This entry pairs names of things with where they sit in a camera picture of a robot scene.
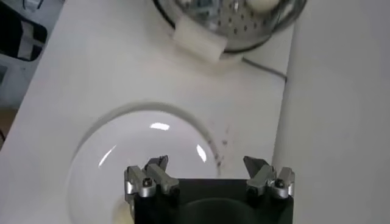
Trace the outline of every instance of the black chair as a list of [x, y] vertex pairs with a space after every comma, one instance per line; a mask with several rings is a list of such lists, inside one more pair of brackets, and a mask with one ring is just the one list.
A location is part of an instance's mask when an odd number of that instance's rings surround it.
[[[23, 35], [22, 23], [33, 27], [32, 37]], [[38, 58], [48, 37], [48, 31], [43, 26], [24, 18], [18, 12], [0, 1], [0, 54], [23, 61], [34, 61]], [[29, 58], [19, 57], [21, 42], [33, 45]]]

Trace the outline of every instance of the perforated strainer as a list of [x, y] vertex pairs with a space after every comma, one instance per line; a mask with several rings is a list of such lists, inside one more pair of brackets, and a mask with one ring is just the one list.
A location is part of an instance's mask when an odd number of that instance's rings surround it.
[[186, 14], [206, 29], [228, 38], [225, 53], [254, 49], [285, 29], [299, 16], [306, 0], [282, 0], [266, 13], [256, 13], [246, 0], [154, 0], [163, 17], [175, 28]]

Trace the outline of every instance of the white wall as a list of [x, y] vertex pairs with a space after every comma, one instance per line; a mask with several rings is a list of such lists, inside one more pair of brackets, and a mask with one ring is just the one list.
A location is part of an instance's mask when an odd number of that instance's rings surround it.
[[308, 1], [274, 155], [295, 223], [390, 223], [390, 1]]

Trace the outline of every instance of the white bowl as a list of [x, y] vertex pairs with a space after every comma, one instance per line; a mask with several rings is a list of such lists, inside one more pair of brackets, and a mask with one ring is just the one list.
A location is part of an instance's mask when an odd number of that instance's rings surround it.
[[81, 146], [68, 176], [68, 209], [74, 224], [113, 223], [124, 203], [124, 170], [169, 156], [166, 172], [176, 178], [217, 178], [215, 156], [187, 121], [161, 111], [117, 117]]

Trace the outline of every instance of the screw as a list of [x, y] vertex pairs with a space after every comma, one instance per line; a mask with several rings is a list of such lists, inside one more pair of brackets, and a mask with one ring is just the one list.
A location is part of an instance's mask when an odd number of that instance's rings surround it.
[[285, 188], [285, 182], [282, 179], [276, 179], [275, 180], [275, 187]]
[[142, 181], [142, 186], [144, 186], [144, 187], [150, 187], [152, 184], [153, 184], [153, 181], [150, 177], [147, 177]]

